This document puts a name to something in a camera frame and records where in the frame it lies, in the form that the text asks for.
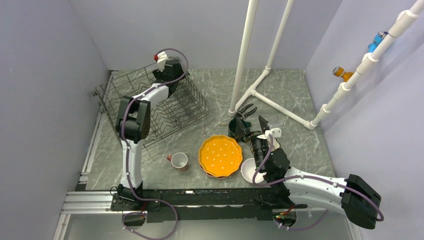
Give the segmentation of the dark green mug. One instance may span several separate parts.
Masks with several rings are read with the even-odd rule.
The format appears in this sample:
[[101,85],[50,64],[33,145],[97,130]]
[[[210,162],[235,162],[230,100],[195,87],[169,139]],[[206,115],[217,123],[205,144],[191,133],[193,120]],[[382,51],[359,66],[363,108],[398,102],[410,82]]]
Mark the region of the dark green mug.
[[236,142],[241,142],[240,138],[251,132],[252,123],[240,119],[239,117],[233,118],[228,124],[227,135],[235,139]]

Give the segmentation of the grey wire dish rack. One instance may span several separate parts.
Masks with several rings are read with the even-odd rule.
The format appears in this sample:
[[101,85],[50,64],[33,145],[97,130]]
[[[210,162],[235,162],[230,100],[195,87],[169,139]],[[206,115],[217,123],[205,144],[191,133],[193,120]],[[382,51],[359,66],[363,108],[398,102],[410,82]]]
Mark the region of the grey wire dish rack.
[[[98,97],[100,112],[106,114],[115,138],[119,138],[115,125],[121,97],[135,96],[149,88],[155,81],[156,64],[133,70],[113,70],[110,78],[91,92]],[[209,104],[201,91],[187,76],[179,81],[176,91],[151,110],[151,125],[144,147],[200,122],[209,114]]]

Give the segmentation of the small red-brown mug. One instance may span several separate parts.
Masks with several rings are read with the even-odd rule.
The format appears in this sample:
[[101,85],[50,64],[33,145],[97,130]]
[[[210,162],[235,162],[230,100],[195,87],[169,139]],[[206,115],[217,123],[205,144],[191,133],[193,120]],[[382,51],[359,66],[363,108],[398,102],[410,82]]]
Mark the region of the small red-brown mug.
[[183,152],[177,152],[173,155],[168,155],[166,159],[171,163],[171,165],[179,170],[186,171],[188,168],[188,156]]

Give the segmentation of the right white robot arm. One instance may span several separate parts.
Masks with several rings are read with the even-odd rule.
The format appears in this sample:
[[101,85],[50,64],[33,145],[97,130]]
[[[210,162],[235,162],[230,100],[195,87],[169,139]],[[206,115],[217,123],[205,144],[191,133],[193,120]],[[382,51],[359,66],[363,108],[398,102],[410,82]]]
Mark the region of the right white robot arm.
[[279,126],[274,127],[259,116],[260,130],[251,131],[240,117],[234,120],[236,139],[250,143],[255,164],[252,183],[258,187],[271,187],[280,207],[308,205],[324,208],[368,230],[384,221],[380,210],[382,197],[363,178],[355,174],[347,178],[326,177],[292,167],[277,140],[282,135]]

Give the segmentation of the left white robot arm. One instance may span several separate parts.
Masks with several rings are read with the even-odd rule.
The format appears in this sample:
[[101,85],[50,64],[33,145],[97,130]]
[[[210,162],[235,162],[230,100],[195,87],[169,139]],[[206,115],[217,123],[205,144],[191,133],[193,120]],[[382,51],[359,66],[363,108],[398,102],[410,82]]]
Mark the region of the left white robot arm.
[[165,60],[152,73],[155,81],[149,88],[121,98],[115,124],[123,152],[117,195],[131,210],[139,209],[144,203],[141,157],[143,140],[151,128],[151,109],[168,99],[187,75],[176,59]]

